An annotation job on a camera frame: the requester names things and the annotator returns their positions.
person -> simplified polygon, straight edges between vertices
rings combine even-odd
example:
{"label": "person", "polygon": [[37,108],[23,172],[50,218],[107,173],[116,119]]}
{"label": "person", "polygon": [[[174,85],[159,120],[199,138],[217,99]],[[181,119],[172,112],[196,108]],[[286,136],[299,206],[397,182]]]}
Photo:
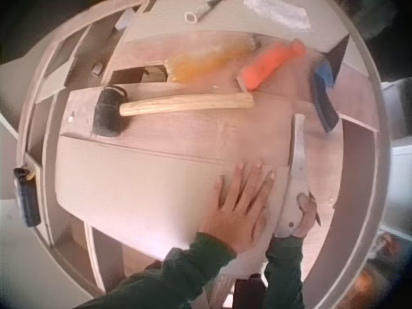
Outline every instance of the person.
{"label": "person", "polygon": [[[189,302],[202,293],[202,288],[218,275],[220,268],[251,249],[264,229],[263,210],[275,173],[269,172],[259,187],[261,164],[252,166],[247,176],[243,175],[244,169],[244,165],[235,168],[225,199],[221,193],[223,178],[216,181],[209,214],[188,250],[171,249],[163,263],[132,275],[113,291],[77,308],[190,308]],[[268,288],[263,292],[261,308],[304,308],[302,246],[304,237],[315,225],[316,203],[304,194],[297,199],[303,212],[301,223],[292,236],[273,237],[266,253]]]}

black battery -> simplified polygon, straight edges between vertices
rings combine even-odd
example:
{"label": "black battery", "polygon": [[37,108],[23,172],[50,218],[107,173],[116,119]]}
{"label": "black battery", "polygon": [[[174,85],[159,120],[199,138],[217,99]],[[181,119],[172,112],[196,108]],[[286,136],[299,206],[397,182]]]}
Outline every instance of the black battery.
{"label": "black battery", "polygon": [[14,185],[20,215],[27,227],[36,227],[41,222],[35,176],[28,169],[16,168]]}

orange tool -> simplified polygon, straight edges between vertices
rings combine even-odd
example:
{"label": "orange tool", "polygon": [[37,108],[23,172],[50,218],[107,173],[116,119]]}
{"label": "orange tool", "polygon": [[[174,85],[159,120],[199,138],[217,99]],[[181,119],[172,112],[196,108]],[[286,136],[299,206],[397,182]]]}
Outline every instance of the orange tool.
{"label": "orange tool", "polygon": [[253,91],[286,61],[305,53],[303,43],[297,39],[289,45],[274,43],[241,70],[238,76],[239,85],[243,91]]}

left hand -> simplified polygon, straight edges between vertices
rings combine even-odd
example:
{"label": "left hand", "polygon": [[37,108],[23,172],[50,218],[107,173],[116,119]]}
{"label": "left hand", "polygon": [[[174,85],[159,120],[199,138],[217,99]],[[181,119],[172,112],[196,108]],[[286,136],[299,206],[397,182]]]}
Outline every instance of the left hand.
{"label": "left hand", "polygon": [[226,243],[237,254],[251,249],[260,238],[266,223],[263,209],[275,179],[274,172],[269,172],[258,188],[262,166],[254,165],[241,190],[243,170],[243,165],[235,168],[223,205],[220,205],[223,178],[215,183],[209,214],[199,229]]}
{"label": "left hand", "polygon": [[297,196],[297,202],[303,212],[302,221],[292,234],[298,238],[305,238],[309,231],[315,226],[317,215],[317,204],[313,197],[301,193]]}

wooden handle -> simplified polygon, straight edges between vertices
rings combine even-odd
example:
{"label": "wooden handle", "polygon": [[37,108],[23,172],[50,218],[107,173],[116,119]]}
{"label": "wooden handle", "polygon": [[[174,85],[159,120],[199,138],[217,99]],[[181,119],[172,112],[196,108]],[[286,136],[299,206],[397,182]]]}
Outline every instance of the wooden handle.
{"label": "wooden handle", "polygon": [[217,108],[252,108],[253,97],[250,93],[173,95],[129,102],[120,106],[120,115],[134,116],[173,111],[196,111]]}

